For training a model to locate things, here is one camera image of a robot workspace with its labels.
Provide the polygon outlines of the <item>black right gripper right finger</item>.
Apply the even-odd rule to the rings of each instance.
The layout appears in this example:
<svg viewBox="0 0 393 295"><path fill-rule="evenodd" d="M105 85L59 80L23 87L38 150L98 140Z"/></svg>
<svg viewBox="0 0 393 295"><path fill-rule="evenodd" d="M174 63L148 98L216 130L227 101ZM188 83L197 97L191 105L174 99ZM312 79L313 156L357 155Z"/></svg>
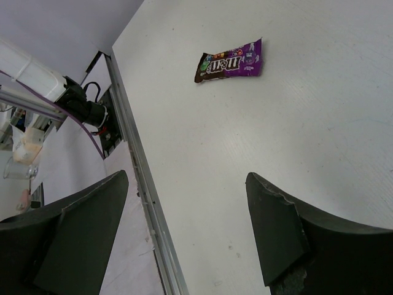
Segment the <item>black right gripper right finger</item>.
<svg viewBox="0 0 393 295"><path fill-rule="evenodd" d="M271 294L391 294L392 231L316 208L254 172L246 194Z"/></svg>

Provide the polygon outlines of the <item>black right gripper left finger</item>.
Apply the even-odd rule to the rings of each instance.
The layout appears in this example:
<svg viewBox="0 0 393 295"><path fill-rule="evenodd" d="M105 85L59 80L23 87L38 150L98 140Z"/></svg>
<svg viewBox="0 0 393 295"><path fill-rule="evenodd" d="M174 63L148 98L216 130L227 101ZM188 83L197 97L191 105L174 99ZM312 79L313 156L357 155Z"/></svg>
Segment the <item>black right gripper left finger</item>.
<svg viewBox="0 0 393 295"><path fill-rule="evenodd" d="M99 294L127 193L120 170L1 221L1 294Z"/></svg>

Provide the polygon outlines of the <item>brown purple M&M's packet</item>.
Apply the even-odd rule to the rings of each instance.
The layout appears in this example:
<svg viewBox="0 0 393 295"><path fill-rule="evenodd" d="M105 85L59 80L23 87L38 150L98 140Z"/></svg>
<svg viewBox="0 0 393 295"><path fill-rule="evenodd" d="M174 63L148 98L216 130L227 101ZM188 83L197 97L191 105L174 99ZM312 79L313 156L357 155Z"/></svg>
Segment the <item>brown purple M&M's packet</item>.
<svg viewBox="0 0 393 295"><path fill-rule="evenodd" d="M263 66L263 38L221 53L202 54L194 83L231 77L257 77Z"/></svg>

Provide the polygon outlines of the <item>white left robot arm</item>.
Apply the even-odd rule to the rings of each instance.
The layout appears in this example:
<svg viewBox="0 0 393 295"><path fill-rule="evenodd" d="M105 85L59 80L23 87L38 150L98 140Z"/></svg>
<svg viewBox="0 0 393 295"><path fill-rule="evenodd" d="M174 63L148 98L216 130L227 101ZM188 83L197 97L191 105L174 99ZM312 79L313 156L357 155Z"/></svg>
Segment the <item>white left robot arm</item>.
<svg viewBox="0 0 393 295"><path fill-rule="evenodd" d="M52 102L66 91L61 74L5 39L1 39L1 71Z"/></svg>

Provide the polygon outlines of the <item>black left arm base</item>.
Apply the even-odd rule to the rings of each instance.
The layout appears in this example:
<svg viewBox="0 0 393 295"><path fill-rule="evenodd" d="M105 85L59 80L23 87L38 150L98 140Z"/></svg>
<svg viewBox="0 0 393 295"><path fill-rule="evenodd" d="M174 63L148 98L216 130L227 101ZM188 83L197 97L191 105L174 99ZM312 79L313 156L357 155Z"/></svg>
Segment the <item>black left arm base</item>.
<svg viewBox="0 0 393 295"><path fill-rule="evenodd" d="M110 92L104 91L95 81L81 86L68 76L65 80L65 92L55 104L78 123L94 127L95 130L89 131L89 134L99 140L102 155L108 157L122 140Z"/></svg>

